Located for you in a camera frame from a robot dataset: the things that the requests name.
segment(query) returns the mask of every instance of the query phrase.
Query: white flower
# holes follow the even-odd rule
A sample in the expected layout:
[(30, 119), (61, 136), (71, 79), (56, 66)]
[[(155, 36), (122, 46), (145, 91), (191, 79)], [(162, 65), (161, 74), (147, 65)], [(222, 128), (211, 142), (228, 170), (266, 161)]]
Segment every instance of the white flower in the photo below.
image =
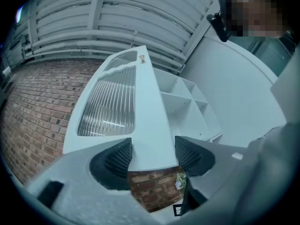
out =
[(180, 181), (177, 181), (177, 182), (175, 183), (175, 187), (176, 187), (177, 190), (180, 190), (180, 189), (181, 189), (181, 182), (180, 182)]

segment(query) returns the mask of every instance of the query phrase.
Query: open cabinet door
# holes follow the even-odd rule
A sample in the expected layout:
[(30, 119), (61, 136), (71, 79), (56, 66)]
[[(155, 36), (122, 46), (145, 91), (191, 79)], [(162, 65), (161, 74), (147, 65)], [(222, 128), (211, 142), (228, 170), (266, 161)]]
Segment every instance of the open cabinet door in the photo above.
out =
[(74, 108), (63, 153), (131, 138), (130, 171), (177, 166), (164, 103), (146, 46), (108, 57)]

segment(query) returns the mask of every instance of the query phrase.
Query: red brick wall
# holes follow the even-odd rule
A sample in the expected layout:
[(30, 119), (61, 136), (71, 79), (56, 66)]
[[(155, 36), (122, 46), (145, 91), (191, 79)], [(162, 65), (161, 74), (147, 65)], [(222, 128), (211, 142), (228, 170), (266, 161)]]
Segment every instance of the red brick wall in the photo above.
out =
[(176, 173), (180, 167), (164, 170), (129, 172), (132, 195), (148, 211), (155, 212), (183, 198), (184, 191), (175, 187)]
[(22, 183), (61, 156), (73, 107), (101, 63), (43, 62), (15, 72), (1, 112), (0, 135), (3, 156)]

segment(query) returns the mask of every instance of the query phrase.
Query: person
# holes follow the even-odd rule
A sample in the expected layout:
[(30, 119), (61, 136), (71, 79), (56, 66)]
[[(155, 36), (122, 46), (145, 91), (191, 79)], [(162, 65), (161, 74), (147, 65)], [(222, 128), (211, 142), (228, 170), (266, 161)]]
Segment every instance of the person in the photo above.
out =
[[(219, 0), (225, 29), (235, 36), (280, 38), (299, 43), (296, 0)], [(236, 222), (250, 222), (273, 207), (296, 179), (300, 163), (300, 46), (271, 87), (286, 119), (261, 140), (255, 172), (236, 209)]]

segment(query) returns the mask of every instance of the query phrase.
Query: blue light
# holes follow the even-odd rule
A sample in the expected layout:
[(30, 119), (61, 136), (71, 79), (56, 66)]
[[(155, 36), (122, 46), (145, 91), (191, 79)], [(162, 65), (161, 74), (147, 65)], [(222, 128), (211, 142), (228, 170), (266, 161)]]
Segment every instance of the blue light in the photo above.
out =
[(18, 23), (18, 22), (20, 21), (20, 19), (21, 19), (22, 8), (23, 8), (23, 6), (22, 6), (21, 8), (18, 9), (17, 14), (15, 15), (15, 20), (16, 20), (17, 23)]

